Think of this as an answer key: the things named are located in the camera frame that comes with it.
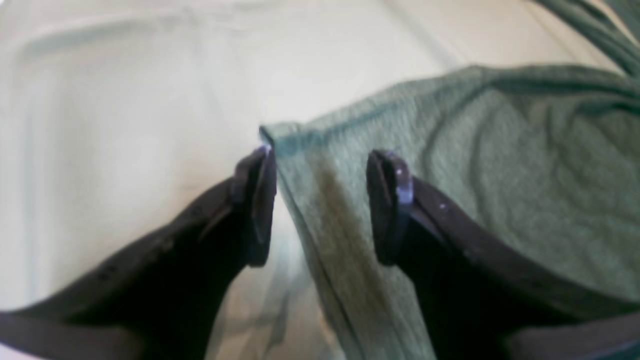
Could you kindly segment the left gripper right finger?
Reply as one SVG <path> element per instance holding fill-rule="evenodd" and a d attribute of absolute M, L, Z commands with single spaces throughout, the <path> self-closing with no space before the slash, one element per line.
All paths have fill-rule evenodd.
<path fill-rule="evenodd" d="M 375 256 L 413 283 L 439 360 L 637 360 L 639 304 L 567 280 L 475 223 L 391 151 L 366 191 Z"/>

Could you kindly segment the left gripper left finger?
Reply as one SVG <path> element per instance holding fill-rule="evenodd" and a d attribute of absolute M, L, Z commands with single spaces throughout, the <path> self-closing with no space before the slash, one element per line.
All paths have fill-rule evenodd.
<path fill-rule="evenodd" d="M 174 220 L 52 296 L 1 312 L 1 346 L 44 360 L 202 360 L 220 305 L 265 266 L 275 155 L 261 146 Z"/>

